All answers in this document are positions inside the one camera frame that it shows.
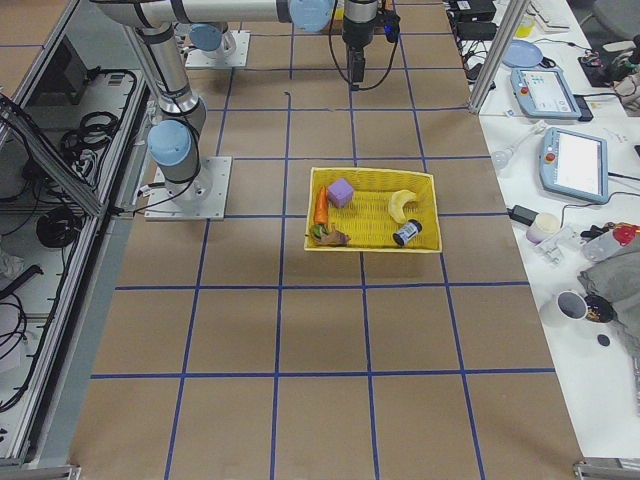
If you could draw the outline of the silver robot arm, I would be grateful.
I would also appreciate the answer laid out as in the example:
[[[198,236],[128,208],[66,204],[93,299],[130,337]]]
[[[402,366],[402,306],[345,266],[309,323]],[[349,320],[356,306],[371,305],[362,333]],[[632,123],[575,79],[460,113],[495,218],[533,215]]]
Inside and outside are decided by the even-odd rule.
[[[132,37],[136,56],[163,114],[151,128],[148,145],[164,175],[168,200],[195,208],[210,196],[213,181],[198,151],[206,120],[203,99],[191,88],[175,38],[177,24],[204,27],[194,39],[200,50],[220,52],[231,21],[290,23],[318,32],[335,17],[333,1],[100,1],[98,8]]]

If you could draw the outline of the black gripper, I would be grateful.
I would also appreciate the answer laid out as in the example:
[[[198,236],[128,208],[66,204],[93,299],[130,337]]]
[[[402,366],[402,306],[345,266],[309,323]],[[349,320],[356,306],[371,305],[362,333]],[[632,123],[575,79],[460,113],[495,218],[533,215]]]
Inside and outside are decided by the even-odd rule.
[[[348,46],[348,82],[362,83],[366,68],[364,48],[373,40],[376,23],[375,0],[344,2],[342,39]]]

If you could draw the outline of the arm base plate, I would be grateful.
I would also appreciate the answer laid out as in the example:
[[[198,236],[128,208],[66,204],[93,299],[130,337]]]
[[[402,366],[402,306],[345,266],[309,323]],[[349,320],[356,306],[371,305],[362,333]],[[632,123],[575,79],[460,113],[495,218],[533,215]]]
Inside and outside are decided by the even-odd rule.
[[[225,217],[232,158],[203,157],[199,175],[189,189],[174,200],[184,187],[169,183],[153,189],[150,208],[143,211],[149,221],[222,221]]]
[[[244,68],[247,64],[250,32],[226,30],[212,25],[193,25],[189,31],[193,48],[187,54],[188,70]]]

